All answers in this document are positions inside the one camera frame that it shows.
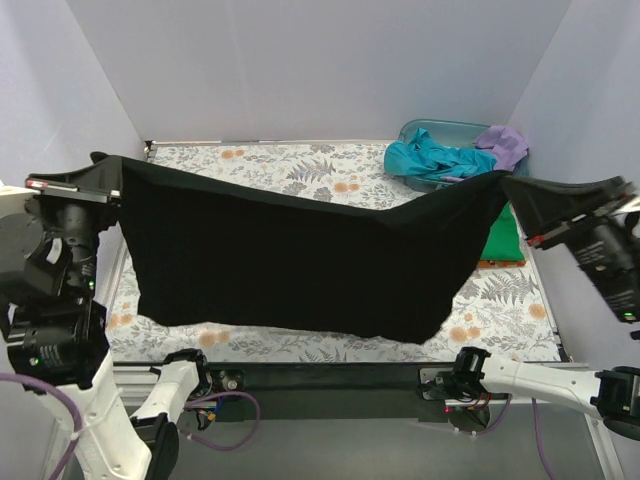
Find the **black t shirt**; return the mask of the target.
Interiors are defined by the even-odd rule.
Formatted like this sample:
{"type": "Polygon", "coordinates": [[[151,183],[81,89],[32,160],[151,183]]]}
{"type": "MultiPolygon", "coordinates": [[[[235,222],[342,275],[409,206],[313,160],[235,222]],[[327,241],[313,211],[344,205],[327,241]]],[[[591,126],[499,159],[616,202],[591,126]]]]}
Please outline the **black t shirt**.
{"type": "Polygon", "coordinates": [[[109,156],[78,185],[119,192],[138,311],[159,325],[421,344],[450,316],[500,211],[536,181],[494,171],[373,210],[109,156]]]}

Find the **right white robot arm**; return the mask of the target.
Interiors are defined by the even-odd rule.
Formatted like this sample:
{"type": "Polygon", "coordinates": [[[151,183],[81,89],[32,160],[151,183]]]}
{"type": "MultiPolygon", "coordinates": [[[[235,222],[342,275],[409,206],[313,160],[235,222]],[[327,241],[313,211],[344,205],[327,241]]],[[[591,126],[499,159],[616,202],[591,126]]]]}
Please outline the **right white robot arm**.
{"type": "MultiPolygon", "coordinates": [[[[621,177],[566,184],[509,176],[502,187],[527,243],[543,250],[563,244],[616,319],[639,320],[639,195],[621,177]]],[[[639,438],[639,371],[571,372],[461,350],[451,375],[464,397],[481,393],[527,396],[603,421],[614,433],[639,438]]]]}

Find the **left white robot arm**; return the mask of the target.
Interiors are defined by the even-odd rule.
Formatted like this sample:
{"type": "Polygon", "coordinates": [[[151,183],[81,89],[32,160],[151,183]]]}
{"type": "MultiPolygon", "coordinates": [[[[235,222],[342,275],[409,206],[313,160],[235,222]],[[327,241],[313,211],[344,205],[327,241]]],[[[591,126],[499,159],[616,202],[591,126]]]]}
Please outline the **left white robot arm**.
{"type": "Polygon", "coordinates": [[[94,298],[99,235],[116,223],[116,187],[85,189],[30,178],[1,191],[1,334],[12,372],[70,433],[66,457],[88,479],[166,479],[179,456],[178,418],[205,398],[204,354],[185,349],[155,371],[128,413],[94,298]]]}

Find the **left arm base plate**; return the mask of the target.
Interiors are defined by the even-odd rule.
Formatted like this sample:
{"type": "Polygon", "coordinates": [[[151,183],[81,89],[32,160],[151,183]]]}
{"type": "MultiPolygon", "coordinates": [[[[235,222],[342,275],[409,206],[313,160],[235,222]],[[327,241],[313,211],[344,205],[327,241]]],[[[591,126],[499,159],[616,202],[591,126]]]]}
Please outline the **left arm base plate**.
{"type": "Polygon", "coordinates": [[[245,375],[240,369],[211,368],[205,370],[203,384],[197,399],[209,401],[213,394],[223,392],[239,392],[244,389],[245,375]]]}

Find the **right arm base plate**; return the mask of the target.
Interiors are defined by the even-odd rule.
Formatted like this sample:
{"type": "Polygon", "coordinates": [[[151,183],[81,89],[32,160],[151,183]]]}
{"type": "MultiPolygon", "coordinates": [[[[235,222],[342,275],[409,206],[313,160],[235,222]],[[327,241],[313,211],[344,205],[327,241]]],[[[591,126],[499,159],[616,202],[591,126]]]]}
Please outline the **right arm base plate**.
{"type": "Polygon", "coordinates": [[[470,401],[473,393],[468,393],[456,382],[451,370],[421,368],[418,371],[418,391],[425,400],[470,401]]]}

